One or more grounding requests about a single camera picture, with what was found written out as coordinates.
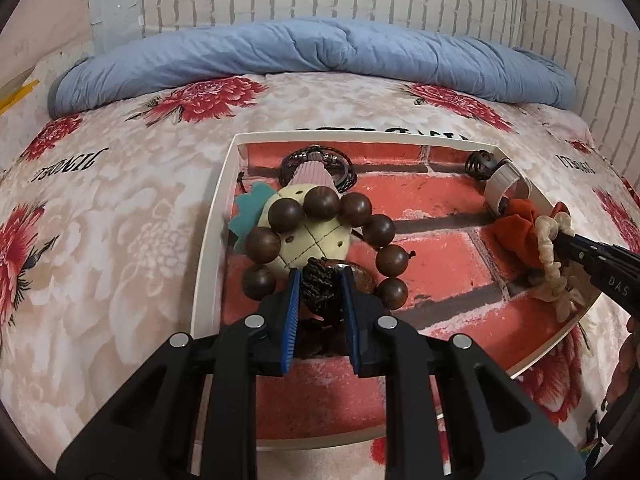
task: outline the metal screw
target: metal screw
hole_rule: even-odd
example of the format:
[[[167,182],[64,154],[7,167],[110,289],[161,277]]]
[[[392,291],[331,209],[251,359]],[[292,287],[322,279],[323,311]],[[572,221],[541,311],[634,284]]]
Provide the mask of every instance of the metal screw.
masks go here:
[[[473,344],[473,341],[468,335],[456,334],[453,336],[453,344],[458,348],[465,350]]]
[[[393,316],[380,316],[377,323],[380,328],[386,328],[387,330],[398,326],[398,320]]]
[[[245,318],[244,324],[249,328],[260,328],[264,325],[264,318],[259,314],[251,314]]]
[[[174,348],[182,348],[184,346],[187,346],[188,343],[189,343],[189,336],[184,332],[178,332],[176,334],[173,334],[169,338],[169,344]]]

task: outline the pink tassel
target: pink tassel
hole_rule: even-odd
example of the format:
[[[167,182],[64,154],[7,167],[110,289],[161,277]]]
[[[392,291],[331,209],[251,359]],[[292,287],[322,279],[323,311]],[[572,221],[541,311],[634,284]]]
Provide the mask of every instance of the pink tassel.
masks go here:
[[[316,184],[317,186],[327,186],[336,193],[334,180],[329,172],[324,168],[324,164],[319,160],[310,160],[303,162],[296,168],[293,178],[289,185],[292,184]]]

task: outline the dark bead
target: dark bead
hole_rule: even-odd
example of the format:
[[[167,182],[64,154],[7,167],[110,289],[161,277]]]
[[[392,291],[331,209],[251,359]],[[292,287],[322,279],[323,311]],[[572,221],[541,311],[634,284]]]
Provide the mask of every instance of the dark bead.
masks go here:
[[[353,272],[353,280],[356,283],[356,290],[365,292],[366,294],[373,294],[376,289],[376,281],[367,269],[354,262],[347,262],[345,260],[323,260],[322,263],[325,267],[333,267],[339,269],[340,267],[351,267]]]
[[[394,236],[396,236],[396,226],[387,215],[372,215],[362,226],[362,237],[372,247],[389,245]]]
[[[316,186],[307,191],[302,207],[307,217],[326,222],[338,214],[340,199],[330,187]]]
[[[267,218],[271,229],[277,233],[290,233],[305,219],[305,212],[296,200],[279,198],[271,204]]]
[[[406,303],[409,290],[400,278],[387,278],[376,287],[376,296],[380,298],[385,308],[395,310]]]
[[[276,290],[276,278],[262,265],[254,265],[242,273],[242,292],[251,300],[260,301]]]
[[[385,276],[400,276],[408,265],[409,255],[399,245],[383,247],[376,255],[376,268],[380,274]]]
[[[347,193],[340,199],[340,223],[349,227],[361,227],[371,216],[371,200],[362,193]]]
[[[256,264],[268,264],[280,254],[280,237],[268,227],[254,227],[244,242],[246,255]]]
[[[323,346],[322,323],[314,318],[301,319],[298,323],[293,355],[299,359],[307,359],[318,355]]]
[[[349,355],[347,333],[342,323],[324,330],[324,350],[332,355]]]

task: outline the brown wooden bead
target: brown wooden bead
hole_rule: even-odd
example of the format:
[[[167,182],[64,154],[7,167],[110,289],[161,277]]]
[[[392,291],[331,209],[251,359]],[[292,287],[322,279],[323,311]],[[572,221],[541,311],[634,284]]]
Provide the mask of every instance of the brown wooden bead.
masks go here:
[[[376,268],[384,276],[394,278],[405,272],[409,265],[409,255],[399,245],[388,245],[378,251]]]
[[[400,278],[387,278],[376,287],[376,296],[382,301],[382,305],[389,310],[400,308],[409,298],[409,290],[406,283]]]
[[[244,242],[246,255],[256,264],[268,264],[278,257],[282,242],[268,227],[254,227]]]
[[[347,193],[340,199],[340,223],[349,227],[361,227],[371,217],[371,200],[362,193]]]
[[[330,187],[316,186],[307,191],[302,207],[307,217],[326,222],[338,214],[340,199]]]
[[[242,292],[250,300],[260,301],[276,290],[276,278],[267,267],[256,264],[242,273]]]
[[[353,281],[356,283],[356,290],[364,292],[366,294],[373,294],[376,289],[376,281],[367,269],[354,262],[348,262],[346,260],[323,260],[322,263],[325,267],[351,267],[353,272]]]
[[[290,233],[305,219],[302,206],[292,198],[279,198],[269,208],[267,219],[277,233]]]
[[[377,214],[362,226],[362,237],[367,244],[373,247],[389,245],[396,236],[394,221],[387,215]]]

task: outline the floral bedsheet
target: floral bedsheet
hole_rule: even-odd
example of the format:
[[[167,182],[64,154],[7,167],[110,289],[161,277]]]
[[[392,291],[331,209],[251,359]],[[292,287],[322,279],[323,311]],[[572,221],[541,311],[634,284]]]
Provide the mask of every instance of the floral bedsheet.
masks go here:
[[[522,108],[447,89],[343,73],[234,76],[40,121],[38,133],[43,106],[34,94],[0,118],[0,143],[22,150],[0,182],[0,399],[50,468],[157,346],[188,330],[235,133],[373,129],[497,144],[568,205],[580,234],[640,251],[638,199],[597,153]],[[578,447],[593,439],[626,318],[600,298],[518,378]],[[261,452],[260,478],[381,479],[384,446]]]

